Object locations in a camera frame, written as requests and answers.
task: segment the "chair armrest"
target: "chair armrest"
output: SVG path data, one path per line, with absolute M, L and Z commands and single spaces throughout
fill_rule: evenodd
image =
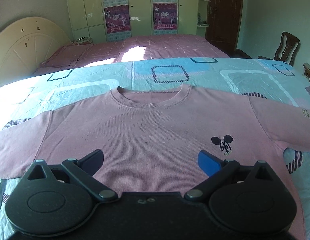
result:
M 263 56 L 258 56 L 258 59 L 270 59 L 270 60 L 273 60 L 272 58 L 269 58 L 269 57 L 263 57 Z

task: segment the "mickey mouse embroidery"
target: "mickey mouse embroidery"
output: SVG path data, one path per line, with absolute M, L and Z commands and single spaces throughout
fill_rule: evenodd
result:
M 222 152 L 224 152 L 225 150 L 224 155 L 228 155 L 231 153 L 232 148 L 230 146 L 230 143 L 233 141 L 233 137 L 231 137 L 230 135 L 225 135 L 223 141 L 218 137 L 212 137 L 211 140 L 213 144 L 219 145 Z

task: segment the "shirt sleeve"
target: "shirt sleeve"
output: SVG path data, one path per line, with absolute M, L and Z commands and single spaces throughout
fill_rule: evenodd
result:
M 263 98 L 249 99 L 260 125 L 274 143 L 283 150 L 310 152 L 310 110 Z
M 0 179 L 21 177 L 34 161 L 51 112 L 0 131 Z

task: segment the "cream headboard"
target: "cream headboard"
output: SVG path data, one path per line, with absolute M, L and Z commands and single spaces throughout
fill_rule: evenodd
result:
M 39 64 L 71 41 L 50 20 L 20 19 L 0 32 L 0 87 L 30 77 Z

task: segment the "pink shirt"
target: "pink shirt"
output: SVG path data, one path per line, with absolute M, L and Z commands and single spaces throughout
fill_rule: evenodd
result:
M 35 159 L 59 164 L 102 149 L 104 165 L 94 178 L 119 194 L 184 194 L 207 178 L 197 165 L 200 150 L 242 165 L 265 160 L 295 198 L 298 213 L 290 232 L 304 240 L 301 203 L 282 157 L 287 147 L 310 152 L 310 110 L 190 85 L 117 88 L 2 130 L 0 178 L 22 176 Z

